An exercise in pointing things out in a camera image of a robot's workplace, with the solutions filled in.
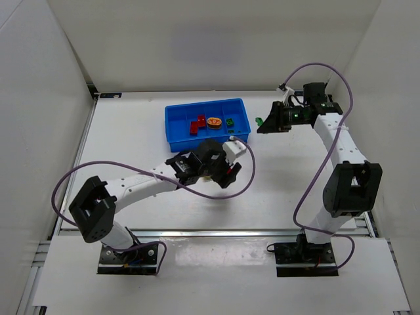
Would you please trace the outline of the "green lego plate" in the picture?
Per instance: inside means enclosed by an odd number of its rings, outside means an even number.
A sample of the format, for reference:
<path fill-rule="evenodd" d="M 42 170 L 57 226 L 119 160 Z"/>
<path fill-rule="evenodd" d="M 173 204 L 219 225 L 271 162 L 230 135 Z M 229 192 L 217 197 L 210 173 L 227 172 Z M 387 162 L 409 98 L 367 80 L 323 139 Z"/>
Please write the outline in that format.
<path fill-rule="evenodd" d="M 263 124 L 263 119 L 260 117 L 256 117 L 255 122 L 257 123 L 258 126 L 261 126 Z"/>

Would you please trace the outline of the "red lego brick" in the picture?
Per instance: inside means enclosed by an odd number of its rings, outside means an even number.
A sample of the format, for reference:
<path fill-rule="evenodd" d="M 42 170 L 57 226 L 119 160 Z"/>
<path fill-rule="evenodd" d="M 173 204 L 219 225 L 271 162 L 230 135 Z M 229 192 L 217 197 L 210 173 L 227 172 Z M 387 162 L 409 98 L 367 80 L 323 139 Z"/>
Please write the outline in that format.
<path fill-rule="evenodd" d="M 198 115 L 197 124 L 199 129 L 204 129 L 207 126 L 207 120 L 205 115 Z"/>
<path fill-rule="evenodd" d="M 190 135 L 191 136 L 197 136 L 199 131 L 199 123 L 197 121 L 191 121 L 190 122 Z"/>

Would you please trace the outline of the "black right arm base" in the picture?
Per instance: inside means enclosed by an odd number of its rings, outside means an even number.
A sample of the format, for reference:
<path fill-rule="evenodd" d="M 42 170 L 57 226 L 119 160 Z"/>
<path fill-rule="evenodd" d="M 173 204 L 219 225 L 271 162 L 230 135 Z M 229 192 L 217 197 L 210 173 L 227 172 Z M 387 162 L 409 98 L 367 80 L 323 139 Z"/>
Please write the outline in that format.
<path fill-rule="evenodd" d="M 339 275 L 331 243 L 308 243 L 304 234 L 293 242 L 266 246 L 274 254 L 278 278 L 336 277 Z"/>

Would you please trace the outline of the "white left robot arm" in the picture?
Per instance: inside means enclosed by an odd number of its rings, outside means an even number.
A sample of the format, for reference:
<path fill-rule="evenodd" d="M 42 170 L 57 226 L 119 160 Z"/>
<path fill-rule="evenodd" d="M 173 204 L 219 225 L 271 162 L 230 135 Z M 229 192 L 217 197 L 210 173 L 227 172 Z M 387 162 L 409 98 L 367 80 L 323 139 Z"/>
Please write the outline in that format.
<path fill-rule="evenodd" d="M 196 149 L 179 152 L 145 173 L 115 180 L 93 176 L 71 202 L 70 213 L 85 242 L 101 242 L 123 252 L 135 241 L 128 229 L 115 221 L 116 213 L 143 199 L 193 185 L 202 177 L 210 177 L 225 189 L 235 182 L 242 168 L 236 159 L 246 150 L 238 140 L 222 144 L 205 140 Z"/>

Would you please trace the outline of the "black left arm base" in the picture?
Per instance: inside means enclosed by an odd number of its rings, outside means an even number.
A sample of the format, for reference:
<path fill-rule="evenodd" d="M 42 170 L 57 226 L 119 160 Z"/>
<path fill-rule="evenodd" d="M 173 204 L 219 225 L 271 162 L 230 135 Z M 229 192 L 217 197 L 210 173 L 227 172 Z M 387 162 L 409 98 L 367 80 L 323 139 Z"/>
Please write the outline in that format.
<path fill-rule="evenodd" d="M 135 241 L 134 250 L 117 252 L 102 246 L 96 273 L 100 275 L 157 276 L 167 254 L 162 241 Z"/>

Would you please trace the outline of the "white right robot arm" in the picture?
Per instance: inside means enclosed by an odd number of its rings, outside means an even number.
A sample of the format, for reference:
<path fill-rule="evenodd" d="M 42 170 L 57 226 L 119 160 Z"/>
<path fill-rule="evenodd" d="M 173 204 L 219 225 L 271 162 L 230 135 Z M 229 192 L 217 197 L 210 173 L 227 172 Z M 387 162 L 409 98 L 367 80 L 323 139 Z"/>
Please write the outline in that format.
<path fill-rule="evenodd" d="M 273 102 L 257 131 L 286 133 L 295 125 L 310 125 L 321 138 L 333 171 L 322 192 L 322 207 L 303 233 L 308 243 L 325 244 L 344 223 L 373 209 L 383 170 L 359 151 L 342 122 L 343 110 L 326 95 L 323 83 L 304 85 L 301 100 L 290 87 L 279 89 L 282 99 Z"/>

